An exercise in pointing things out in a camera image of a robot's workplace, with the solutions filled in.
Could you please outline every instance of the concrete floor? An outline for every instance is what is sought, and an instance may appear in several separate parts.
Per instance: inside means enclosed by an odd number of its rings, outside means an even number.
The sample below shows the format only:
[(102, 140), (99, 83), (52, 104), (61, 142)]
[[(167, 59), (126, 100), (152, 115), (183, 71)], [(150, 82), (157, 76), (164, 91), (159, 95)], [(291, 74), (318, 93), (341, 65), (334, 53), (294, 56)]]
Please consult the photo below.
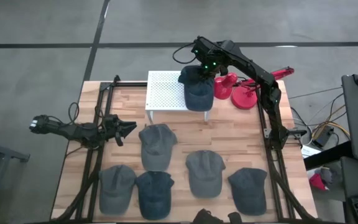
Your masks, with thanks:
[[(92, 43), (102, 4), (0, 0), (0, 44)], [(112, 0), (101, 42), (189, 42), (197, 35), (238, 42), (358, 41), (358, 0)], [(148, 70), (180, 70), (171, 59), (174, 50), (99, 49), (90, 79), (145, 80)], [(285, 79), (289, 97), (340, 86), (342, 75), (358, 73), (358, 47), (242, 51), (266, 70), (293, 67), (295, 74)], [(28, 126), (38, 114), (68, 119), (67, 107), (78, 100), (89, 54), (90, 49), (0, 49), (0, 145), (31, 154), (27, 164), (13, 161), (9, 167), (0, 191), (0, 223), (48, 220), (67, 141), (32, 134)], [(340, 93), (290, 103), (307, 122)], [(342, 104), (338, 100), (336, 107)], [(328, 113), (326, 108), (312, 122)], [(338, 123), (347, 127), (346, 117)], [(323, 220), (343, 221), (341, 202), (315, 195)]]

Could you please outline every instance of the dark blue cap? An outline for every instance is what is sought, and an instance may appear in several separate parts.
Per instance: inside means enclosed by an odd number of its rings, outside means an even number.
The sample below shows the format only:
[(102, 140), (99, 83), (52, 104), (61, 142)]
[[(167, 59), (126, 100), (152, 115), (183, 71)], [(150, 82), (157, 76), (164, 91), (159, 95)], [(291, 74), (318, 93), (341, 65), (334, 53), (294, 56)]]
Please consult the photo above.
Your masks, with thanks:
[(264, 170), (242, 168), (228, 178), (239, 212), (245, 215), (263, 215), (266, 212), (266, 176)]
[(178, 81), (185, 86), (186, 107), (192, 111), (209, 111), (214, 102), (214, 78), (202, 78), (199, 65), (184, 67)]
[(171, 187), (174, 181), (166, 172), (148, 171), (136, 178), (139, 207), (143, 218), (159, 220), (171, 211)]

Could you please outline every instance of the wooden tabletop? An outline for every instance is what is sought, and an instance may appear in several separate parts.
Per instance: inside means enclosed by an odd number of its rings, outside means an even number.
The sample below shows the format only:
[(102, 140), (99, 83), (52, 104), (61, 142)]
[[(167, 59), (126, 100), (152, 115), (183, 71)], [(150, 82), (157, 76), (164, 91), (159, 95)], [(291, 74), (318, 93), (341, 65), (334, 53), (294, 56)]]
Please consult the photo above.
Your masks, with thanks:
[[(79, 102), (81, 111), (77, 122), (92, 122), (99, 84), (100, 82), (84, 83)], [(283, 125), (287, 128), (293, 128), (294, 123), (284, 82), (278, 81), (278, 84), (282, 91), (280, 111)], [(113, 139), (107, 142), (104, 148), (102, 169), (125, 164), (133, 168), (138, 176), (145, 172), (140, 158), (140, 140), (138, 137), (139, 131), (146, 124), (149, 124), (145, 113), (145, 99), (146, 87), (120, 87), (114, 89), (110, 113), (118, 114), (118, 117), (123, 121), (136, 121), (137, 128), (126, 137), (122, 147), (118, 147)], [(230, 100), (218, 100), (215, 98), (208, 122), (204, 122), (203, 113), (181, 111), (155, 112), (154, 123), (167, 124), (178, 139), (178, 144), (173, 148), (170, 166), (166, 170), (175, 181), (172, 187), (171, 212), (166, 219), (160, 220), (161, 222), (190, 222), (202, 208), (211, 211), (215, 217), (228, 222), (227, 215), (235, 212), (236, 207), (234, 206), (227, 177), (243, 167), (259, 168), (269, 172), (257, 107), (251, 110), (239, 110)], [(294, 143), (295, 140), (288, 140), (288, 142)], [(68, 146), (68, 152), (79, 146), (79, 143), (71, 142)], [(223, 171), (223, 189), (216, 198), (198, 199), (190, 192), (185, 159), (189, 153), (198, 150), (217, 152), (222, 156), (226, 165), (226, 169)], [(296, 144), (287, 144), (283, 149), (283, 156), (291, 191), (302, 206), (312, 216), (317, 217), (300, 147)], [(85, 159), (86, 149), (82, 149), (70, 154), (65, 160), (51, 218), (61, 215), (78, 193)], [(277, 221), (269, 178), (268, 175), (265, 181), (267, 212), (256, 217), (241, 215), (243, 222)], [(90, 190), (85, 198), (84, 217), (88, 212), (89, 198)], [(280, 198), (285, 211), (283, 194), (280, 194)], [(103, 215), (99, 210), (99, 200), (97, 199), (93, 221), (147, 222), (140, 214), (137, 188), (134, 187), (129, 208), (122, 216)]]

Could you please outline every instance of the gray baseball cap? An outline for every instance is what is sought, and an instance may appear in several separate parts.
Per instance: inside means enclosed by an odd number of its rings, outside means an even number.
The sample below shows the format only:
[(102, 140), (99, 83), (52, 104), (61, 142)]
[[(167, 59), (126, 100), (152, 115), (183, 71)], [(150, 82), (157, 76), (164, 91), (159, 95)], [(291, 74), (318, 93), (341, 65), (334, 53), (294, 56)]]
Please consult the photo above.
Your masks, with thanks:
[(245, 215), (263, 215), (266, 212), (265, 179), (261, 169), (242, 168), (229, 177), (234, 204)]
[(201, 150), (186, 158), (190, 190), (199, 198), (212, 198), (222, 191), (222, 171), (226, 168), (222, 157), (213, 151)]
[(139, 132), (142, 141), (142, 163), (145, 170), (165, 171), (171, 160), (172, 147), (177, 141), (166, 124), (155, 124)]
[(100, 211), (106, 215), (122, 215), (131, 201), (135, 172), (128, 166), (118, 165), (99, 172)]

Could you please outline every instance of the red object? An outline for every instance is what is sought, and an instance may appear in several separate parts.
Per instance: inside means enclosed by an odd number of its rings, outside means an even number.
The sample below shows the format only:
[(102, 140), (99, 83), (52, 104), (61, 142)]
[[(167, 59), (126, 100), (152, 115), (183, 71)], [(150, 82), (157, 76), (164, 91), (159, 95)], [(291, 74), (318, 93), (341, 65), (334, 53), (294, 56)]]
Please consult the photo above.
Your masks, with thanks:
[(224, 77), (216, 77), (214, 83), (214, 96), (220, 100), (229, 98), (232, 92), (232, 87), (236, 83), (237, 75), (232, 72)]
[(309, 182), (313, 187), (317, 187), (320, 190), (327, 190), (326, 186), (323, 184), (323, 180), (321, 180), (320, 174), (314, 174), (309, 179)]
[[(294, 73), (294, 69), (291, 67), (283, 68), (277, 71), (272, 72), (275, 80), (279, 80), (287, 75)], [(252, 79), (247, 81), (240, 82), (240, 86), (234, 89), (233, 94), (231, 95), (231, 101), (239, 109), (248, 110), (256, 105), (257, 97), (255, 90), (257, 87), (249, 87), (248, 85), (255, 83)]]

